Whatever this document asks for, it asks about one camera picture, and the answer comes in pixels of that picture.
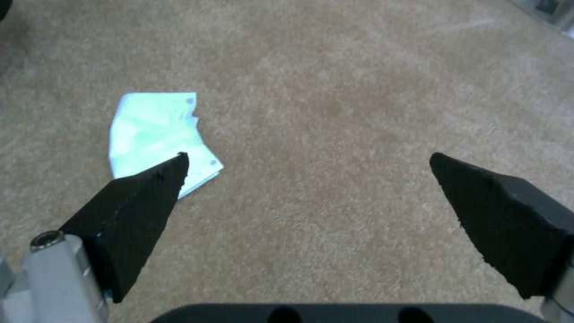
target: beige carpet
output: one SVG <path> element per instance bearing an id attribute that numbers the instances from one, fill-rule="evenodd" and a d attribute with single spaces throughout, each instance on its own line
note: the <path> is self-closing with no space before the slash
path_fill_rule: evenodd
<path id="1" fill-rule="evenodd" d="M 112 322 L 200 302 L 492 302 L 434 151 L 574 207 L 574 41 L 499 0 L 15 0 L 0 23 L 0 246 L 110 179 L 130 91 L 197 91 L 226 169 L 180 201 Z"/>

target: paper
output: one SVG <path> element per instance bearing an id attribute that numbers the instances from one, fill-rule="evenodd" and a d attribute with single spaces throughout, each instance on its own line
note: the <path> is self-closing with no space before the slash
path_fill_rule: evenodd
<path id="1" fill-rule="evenodd" d="M 109 158 L 114 178 L 137 174 L 179 152 L 189 170 L 179 198 L 219 174 L 223 164 L 207 148 L 193 115 L 196 93 L 130 93 L 120 100 L 110 129 Z"/>

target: black foam pad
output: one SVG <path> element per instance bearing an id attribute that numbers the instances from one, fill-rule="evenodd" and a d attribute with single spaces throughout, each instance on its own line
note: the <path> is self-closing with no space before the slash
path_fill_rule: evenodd
<path id="1" fill-rule="evenodd" d="M 432 171 L 484 260 L 523 298 L 547 295 L 572 253 L 574 214 L 524 179 L 435 153 Z"/>
<path id="2" fill-rule="evenodd" d="M 187 154 L 112 180 L 61 228 L 82 238 L 102 290 L 123 300 L 165 229 L 189 167 Z"/>

